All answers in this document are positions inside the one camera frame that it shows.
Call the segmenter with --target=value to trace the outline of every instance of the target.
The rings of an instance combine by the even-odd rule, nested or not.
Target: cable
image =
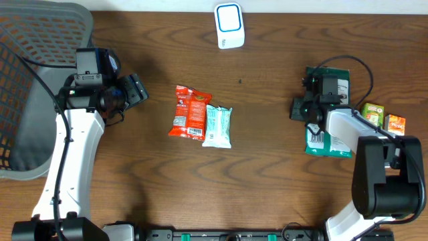
[[[48,68],[77,68],[75,66],[59,66],[59,65],[52,65],[52,64],[42,64],[33,60],[29,60],[27,58],[24,57],[20,57],[22,60],[25,60],[26,62],[29,62],[30,64],[35,64],[37,66],[41,66],[41,67],[48,67]]]
[[[306,237],[308,237],[310,240],[312,239],[312,238],[310,237],[310,235],[306,232],[306,230],[303,228],[303,226],[302,226],[301,224],[299,224],[299,223],[297,223],[297,222],[290,222],[290,223],[288,223],[288,224],[287,224],[287,226],[285,226],[285,228],[283,228],[283,229],[282,229],[282,231],[281,231],[281,237],[282,237],[282,239],[283,239],[284,241],[289,241],[289,240],[286,238],[286,230],[288,229],[288,227],[289,227],[290,225],[293,225],[293,224],[295,224],[295,225],[299,226],[299,227],[302,229],[303,233],[305,233]]]
[[[122,119],[116,121],[115,123],[108,124],[108,125],[106,125],[106,127],[111,127],[112,125],[116,125],[116,124],[119,124],[119,123],[123,122],[125,120],[125,114],[121,110],[119,110],[119,114],[122,117]]]
[[[61,226],[60,226],[60,211],[59,211],[59,207],[58,206],[59,206],[59,200],[60,200],[61,178],[62,178],[62,173],[63,173],[63,170],[64,170],[65,160],[66,160],[66,157],[67,157],[68,146],[70,144],[70,126],[68,124],[68,120],[66,118],[66,114],[64,113],[64,110],[61,109],[60,104],[58,103],[58,101],[56,100],[54,94],[49,89],[49,87],[46,85],[46,83],[40,78],[40,76],[37,75],[37,73],[32,68],[30,68],[28,66],[27,63],[25,63],[25,59],[23,59],[21,56],[18,56],[17,54],[15,56],[34,75],[35,79],[40,83],[40,85],[46,90],[47,94],[51,97],[51,99],[53,100],[53,103],[58,108],[58,112],[60,113],[60,115],[62,117],[62,120],[64,121],[64,126],[66,128],[66,139],[64,140],[64,150],[62,151],[60,166],[58,167],[58,174],[57,174],[57,177],[56,177],[55,188],[54,188],[53,197],[52,197],[52,201],[53,201],[53,218],[54,218],[54,221],[55,221],[55,230],[56,230],[56,232],[58,234],[58,239],[60,241],[65,241],[66,237],[64,236],[64,234],[61,231]]]
[[[377,229],[381,224],[391,224],[391,225],[408,224],[408,223],[416,220],[421,215],[423,208],[426,204],[426,188],[425,188],[425,182],[423,181],[423,176],[422,176],[421,170],[417,166],[416,160],[413,158],[413,156],[410,154],[410,152],[408,152],[408,150],[403,146],[403,144],[401,144],[402,139],[398,136],[396,136],[396,137],[391,136],[390,134],[388,134],[388,132],[382,130],[381,127],[374,126],[373,124],[371,124],[370,122],[368,122],[367,120],[365,120],[364,118],[359,116],[358,111],[355,110],[364,101],[364,99],[371,93],[371,91],[373,89],[373,85],[374,85],[373,73],[372,73],[370,67],[367,66],[366,63],[364,63],[362,60],[360,60],[357,57],[349,56],[349,55],[331,57],[331,58],[328,58],[327,60],[324,60],[323,62],[321,62],[321,64],[319,64],[316,68],[314,68],[314,70],[308,75],[308,78],[313,78],[313,75],[316,73],[316,71],[319,68],[321,68],[321,66],[323,66],[324,64],[326,64],[332,60],[337,60],[337,59],[341,59],[341,58],[348,58],[348,59],[355,60],[355,61],[359,62],[360,64],[362,64],[366,68],[368,75],[370,76],[370,88],[368,89],[367,93],[361,98],[361,100],[358,101],[354,107],[352,107],[352,116],[355,117],[360,122],[367,125],[368,127],[372,128],[375,131],[379,132],[380,134],[384,135],[392,143],[394,143],[394,145],[396,147],[398,147],[400,149],[400,151],[403,152],[403,154],[406,156],[407,160],[410,161],[411,165],[416,170],[417,178],[418,178],[418,182],[419,182],[419,194],[421,195],[421,198],[419,199],[419,203],[418,203],[416,212],[410,218],[407,218],[405,220],[380,221],[378,223],[375,223],[375,224],[373,224],[373,226],[371,226],[370,228],[365,230],[363,233],[361,233],[358,236],[353,238],[353,240],[358,240],[359,238],[365,236],[369,232],[372,232],[373,230]]]

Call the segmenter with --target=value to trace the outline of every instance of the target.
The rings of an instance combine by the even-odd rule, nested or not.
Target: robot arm
[[[148,94],[136,74],[117,78],[120,64],[111,52],[100,48],[78,49],[77,74],[68,78],[56,100],[71,129],[59,188],[59,218],[67,240],[109,241],[90,221],[90,184],[98,142],[106,119],[146,100]],[[66,127],[57,119],[57,136],[49,175],[31,221],[16,222],[12,240],[45,241],[58,233],[54,226],[54,191],[64,150]]]
[[[294,99],[290,118],[304,121],[306,126],[317,124],[320,131],[340,139],[356,154],[352,201],[308,240],[359,240],[380,224],[391,224],[410,214],[416,218],[425,207],[419,140],[397,137],[371,125],[351,107],[341,106],[337,76],[309,76],[304,86],[305,97]],[[389,167],[400,174],[387,176],[385,168]]]

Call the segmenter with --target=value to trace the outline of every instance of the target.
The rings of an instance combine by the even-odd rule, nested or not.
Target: wood grain
[[[97,46],[115,49],[122,73],[136,72],[150,99],[105,130],[91,190],[97,225],[128,220],[177,229],[276,229],[314,226],[351,199],[353,159],[304,154],[303,123],[291,121],[292,98],[306,66],[352,54],[371,66],[369,102],[407,118],[428,160],[428,16],[245,14],[245,45],[219,50],[213,14],[93,12]],[[352,102],[368,89],[351,72]],[[231,150],[168,137],[175,86],[233,107]],[[0,239],[28,220],[45,179],[0,180]],[[426,240],[428,214],[393,227],[396,240]]]

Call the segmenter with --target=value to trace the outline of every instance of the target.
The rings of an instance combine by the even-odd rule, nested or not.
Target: snack package
[[[232,108],[207,105],[207,132],[203,147],[232,148],[230,144],[230,116]]]
[[[312,73],[313,68],[306,68],[306,73]],[[338,76],[338,94],[342,95],[340,104],[349,104],[350,96],[350,78],[348,70],[337,68],[321,67],[318,74],[331,74]],[[318,125],[309,124],[310,128],[316,133],[320,128]],[[305,153],[325,157],[352,157],[352,151],[339,138],[332,137],[330,134],[322,131],[319,135],[313,135],[308,129],[305,134],[306,150]]]
[[[385,130],[396,135],[404,135],[405,126],[406,118],[398,117],[392,114],[385,118]]]
[[[211,94],[177,86],[177,109],[170,136],[205,140],[205,119]]]
[[[377,127],[383,126],[383,106],[366,103],[362,107],[361,115]]]

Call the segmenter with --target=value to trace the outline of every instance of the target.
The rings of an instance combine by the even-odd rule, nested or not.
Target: white device
[[[218,4],[214,16],[219,48],[241,47],[245,41],[241,6],[237,3]]]

